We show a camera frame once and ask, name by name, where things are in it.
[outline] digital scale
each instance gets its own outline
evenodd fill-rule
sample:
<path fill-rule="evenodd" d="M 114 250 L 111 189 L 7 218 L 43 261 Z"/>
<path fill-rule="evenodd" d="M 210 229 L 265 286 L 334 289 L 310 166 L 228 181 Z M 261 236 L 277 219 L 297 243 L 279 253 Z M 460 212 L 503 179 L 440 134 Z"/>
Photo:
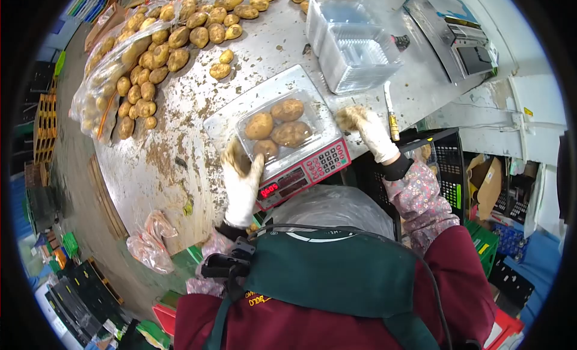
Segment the digital scale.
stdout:
<path fill-rule="evenodd" d="M 218 152 L 222 152 L 235 133 L 238 120 L 253 109 L 266 105 L 295 89 L 305 90 L 308 103 L 318 115 L 321 135 L 290 155 L 266 164 L 258 189 L 256 205 L 268 210 L 350 165 L 351 158 L 321 94 L 300 65 L 295 65 L 249 89 L 222 107 L 203 123 Z"/>

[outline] wire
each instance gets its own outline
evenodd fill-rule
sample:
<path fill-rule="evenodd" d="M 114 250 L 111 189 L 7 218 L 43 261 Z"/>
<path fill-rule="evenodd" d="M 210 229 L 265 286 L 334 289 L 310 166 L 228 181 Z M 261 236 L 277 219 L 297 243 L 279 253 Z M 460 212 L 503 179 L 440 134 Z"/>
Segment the wire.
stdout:
<path fill-rule="evenodd" d="M 398 246 L 399 248 L 401 248 L 403 251 L 410 253 L 412 256 L 414 256 L 417 260 L 419 260 L 421 262 L 421 264 L 423 265 L 423 268 L 426 270 L 427 274 L 429 275 L 429 279 L 431 280 L 431 283 L 433 284 L 433 291 L 435 292 L 435 301 L 437 303 L 437 310 L 438 310 L 439 317 L 441 319 L 441 325 L 443 326 L 443 332 L 445 333 L 445 338 L 447 339 L 447 349 L 448 350 L 453 349 L 453 345 L 451 342 L 451 334 L 449 333 L 449 327 L 447 326 L 447 320 L 445 319 L 445 314 L 443 312 L 443 306 L 441 304 L 441 296 L 440 296 L 439 291 L 438 291 L 437 281 L 435 280 L 435 276 L 433 275 L 433 272 L 431 271 L 429 265 L 425 262 L 425 260 L 419 254 L 415 253 L 413 250 L 409 249 L 408 247 L 405 247 L 400 242 L 393 241 L 392 239 L 386 238 L 385 236 L 378 235 L 377 233 L 363 231 L 363 230 L 356 228 L 356 227 L 353 227 L 353 226 L 325 227 L 325 226 L 313 226 L 313 225 L 301 225 L 301 224 L 271 224 L 271 225 L 263 226 L 260 229 L 258 229 L 258 233 L 261 234 L 263 231 L 266 232 L 269 229 L 279 228 L 279 227 L 289 227 L 289 228 L 294 227 L 294 228 L 312 229 L 312 230 L 335 230 L 335 229 L 337 229 L 337 230 L 341 230 L 341 231 L 348 231 L 348 232 L 353 232 L 353 233 L 356 233 L 359 235 L 377 238 L 383 242 L 390 242 L 390 243 Z M 249 240 L 254 238 L 255 234 L 256 233 L 252 233 L 249 236 Z"/>

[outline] stack of plastic containers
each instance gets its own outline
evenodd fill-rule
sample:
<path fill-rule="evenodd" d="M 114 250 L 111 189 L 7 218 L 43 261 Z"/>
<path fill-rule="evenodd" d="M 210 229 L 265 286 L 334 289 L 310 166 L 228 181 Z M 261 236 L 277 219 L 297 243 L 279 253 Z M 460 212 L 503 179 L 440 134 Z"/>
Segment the stack of plastic containers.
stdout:
<path fill-rule="evenodd" d="M 377 87 L 402 66 L 390 33 L 362 0 L 310 0 L 307 37 L 335 94 Z"/>

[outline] floral sleeve cover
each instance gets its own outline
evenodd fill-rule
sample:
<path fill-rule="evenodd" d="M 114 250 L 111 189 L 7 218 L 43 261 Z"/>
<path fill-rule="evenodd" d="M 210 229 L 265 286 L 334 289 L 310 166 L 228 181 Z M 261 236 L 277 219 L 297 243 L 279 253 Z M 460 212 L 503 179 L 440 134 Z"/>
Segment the floral sleeve cover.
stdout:
<path fill-rule="evenodd" d="M 413 249 L 422 255 L 438 235 L 459 225 L 449 202 L 439 195 L 435 175 L 422 162 L 411 165 L 402 179 L 383 182 L 389 201 L 405 219 L 403 228 L 411 238 Z"/>

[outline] hand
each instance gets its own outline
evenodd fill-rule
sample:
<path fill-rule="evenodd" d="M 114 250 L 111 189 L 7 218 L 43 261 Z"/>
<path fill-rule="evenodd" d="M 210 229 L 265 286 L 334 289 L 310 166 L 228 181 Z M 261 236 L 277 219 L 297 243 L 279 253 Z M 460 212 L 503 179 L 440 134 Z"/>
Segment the hand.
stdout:
<path fill-rule="evenodd" d="M 235 137 L 229 141 L 220 159 L 224 173 L 224 187 L 228 197 L 228 208 L 224 219 L 234 227 L 247 228 L 252 223 L 252 209 L 255 206 L 258 185 L 263 174 L 264 156 L 258 154 L 250 165 L 240 142 Z"/>
<path fill-rule="evenodd" d="M 342 130 L 360 132 L 363 142 L 373 153 L 376 162 L 388 165 L 399 158 L 399 149 L 391 141 L 388 129 L 375 112 L 361 105 L 349 106 L 336 113 L 336 121 Z"/>

